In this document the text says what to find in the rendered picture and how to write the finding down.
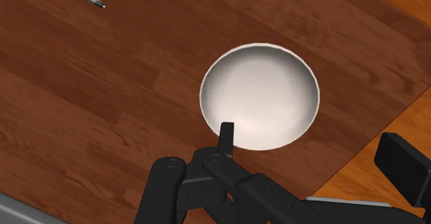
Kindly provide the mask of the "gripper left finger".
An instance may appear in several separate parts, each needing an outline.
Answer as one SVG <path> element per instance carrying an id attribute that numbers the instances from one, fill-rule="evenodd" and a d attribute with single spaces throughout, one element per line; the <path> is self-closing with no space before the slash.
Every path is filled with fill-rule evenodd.
<path id="1" fill-rule="evenodd" d="M 251 174 L 233 159 L 234 123 L 223 122 L 217 147 L 195 151 L 190 163 L 156 160 L 134 224 L 183 224 L 189 209 L 204 208 L 217 224 L 252 224 L 252 207 L 236 190 Z"/>

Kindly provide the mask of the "white bowl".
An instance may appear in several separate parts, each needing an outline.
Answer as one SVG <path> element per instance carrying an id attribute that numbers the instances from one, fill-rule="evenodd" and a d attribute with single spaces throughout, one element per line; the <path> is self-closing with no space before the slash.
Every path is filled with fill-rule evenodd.
<path id="1" fill-rule="evenodd" d="M 234 146 L 267 151 L 291 144 L 310 128 L 320 89 L 301 57 L 282 46 L 252 43 L 232 48 L 209 67 L 199 100 L 216 135 L 223 122 L 232 122 Z"/>

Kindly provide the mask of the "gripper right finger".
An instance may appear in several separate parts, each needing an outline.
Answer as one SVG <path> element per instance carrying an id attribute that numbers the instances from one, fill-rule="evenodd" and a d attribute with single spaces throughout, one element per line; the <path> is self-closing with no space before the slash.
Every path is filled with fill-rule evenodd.
<path id="1" fill-rule="evenodd" d="M 413 207 L 431 207 L 431 159 L 397 133 L 381 135 L 374 164 Z"/>

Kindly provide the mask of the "brown wooden table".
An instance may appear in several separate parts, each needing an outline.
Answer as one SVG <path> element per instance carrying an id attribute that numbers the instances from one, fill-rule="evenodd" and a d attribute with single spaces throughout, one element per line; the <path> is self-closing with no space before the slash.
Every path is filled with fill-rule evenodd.
<path id="1" fill-rule="evenodd" d="M 313 194 L 431 85 L 431 0 L 0 0 L 0 192 L 73 224 L 132 224 L 153 162 L 214 146 L 200 83 L 267 42 L 312 68 L 320 109 L 249 171 Z"/>

